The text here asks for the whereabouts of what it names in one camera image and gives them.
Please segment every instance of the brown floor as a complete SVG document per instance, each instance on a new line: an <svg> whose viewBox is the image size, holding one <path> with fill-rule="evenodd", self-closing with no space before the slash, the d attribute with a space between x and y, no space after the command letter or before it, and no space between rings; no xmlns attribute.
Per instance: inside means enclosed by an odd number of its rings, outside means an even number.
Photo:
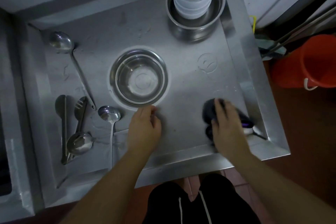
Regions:
<svg viewBox="0 0 336 224"><path fill-rule="evenodd" d="M270 83L291 155L268 160L267 164L336 208L336 89L317 88L309 92L282 89ZM256 194L234 168L225 170L223 175L232 181L238 194L251 205L263 224L273 223ZM199 187L198 176L185 181L184 189L193 200ZM124 224L142 222L149 193L154 187L134 190ZM73 206L45 209L32 218L14 223L58 223Z"/></svg>

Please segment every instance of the orange bucket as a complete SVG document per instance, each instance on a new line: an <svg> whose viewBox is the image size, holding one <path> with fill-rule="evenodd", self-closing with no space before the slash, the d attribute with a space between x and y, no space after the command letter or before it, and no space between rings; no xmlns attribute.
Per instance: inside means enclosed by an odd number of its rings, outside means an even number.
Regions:
<svg viewBox="0 0 336 224"><path fill-rule="evenodd" d="M271 79L282 88L336 87L336 37L311 37L271 67Z"/></svg>

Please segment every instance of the black pants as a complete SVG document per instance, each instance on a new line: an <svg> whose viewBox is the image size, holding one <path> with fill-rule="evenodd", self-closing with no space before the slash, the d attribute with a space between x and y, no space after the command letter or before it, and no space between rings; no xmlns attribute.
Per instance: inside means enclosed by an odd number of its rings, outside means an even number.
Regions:
<svg viewBox="0 0 336 224"><path fill-rule="evenodd" d="M210 174L202 182L193 202L177 184L157 186L148 199L143 224L154 223L251 223L260 224L254 211L222 175Z"/></svg>

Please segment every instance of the white bucket handle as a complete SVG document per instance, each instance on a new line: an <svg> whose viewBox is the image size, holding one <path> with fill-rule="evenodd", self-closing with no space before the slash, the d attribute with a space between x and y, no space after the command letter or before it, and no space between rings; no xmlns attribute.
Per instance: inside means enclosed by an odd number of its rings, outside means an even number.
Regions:
<svg viewBox="0 0 336 224"><path fill-rule="evenodd" d="M315 90L318 86L308 88L308 80L309 80L308 78L305 78L305 79L304 79L304 82L303 82L304 88L305 88L306 90Z"/></svg>

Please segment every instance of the forearm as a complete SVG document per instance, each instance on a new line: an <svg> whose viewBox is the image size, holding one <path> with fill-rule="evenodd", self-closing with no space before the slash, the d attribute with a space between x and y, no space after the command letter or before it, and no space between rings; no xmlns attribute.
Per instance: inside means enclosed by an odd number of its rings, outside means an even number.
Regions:
<svg viewBox="0 0 336 224"><path fill-rule="evenodd" d="M120 223L147 155L126 152L67 215L61 224Z"/></svg>
<svg viewBox="0 0 336 224"><path fill-rule="evenodd" d="M336 211L252 154L232 161L279 224L336 223Z"/></svg>

